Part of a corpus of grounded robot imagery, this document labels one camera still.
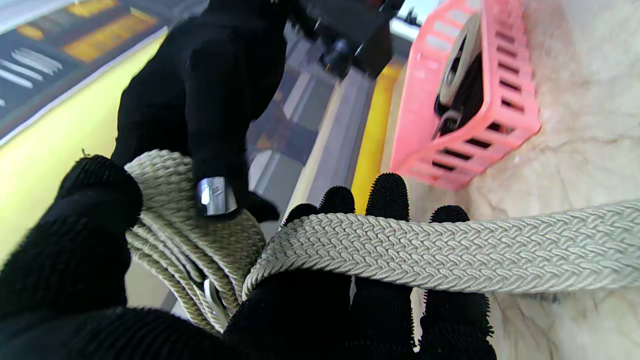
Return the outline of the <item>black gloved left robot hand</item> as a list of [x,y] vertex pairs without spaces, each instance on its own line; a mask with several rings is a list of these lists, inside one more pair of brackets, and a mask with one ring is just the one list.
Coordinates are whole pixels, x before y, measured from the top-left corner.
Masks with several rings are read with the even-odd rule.
[[428,291],[414,351],[410,294],[311,269],[259,282],[221,336],[127,306],[126,231],[140,187],[107,157],[84,157],[1,271],[3,360],[494,360],[489,299]]

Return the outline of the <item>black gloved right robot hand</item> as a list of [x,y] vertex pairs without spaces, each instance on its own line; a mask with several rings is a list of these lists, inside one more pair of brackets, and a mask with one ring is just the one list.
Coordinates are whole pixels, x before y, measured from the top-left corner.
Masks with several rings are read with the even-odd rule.
[[172,27],[121,94],[112,161],[181,153],[202,215],[277,221],[276,205],[249,189],[247,132],[281,84],[286,23],[300,9],[298,0],[211,0]]

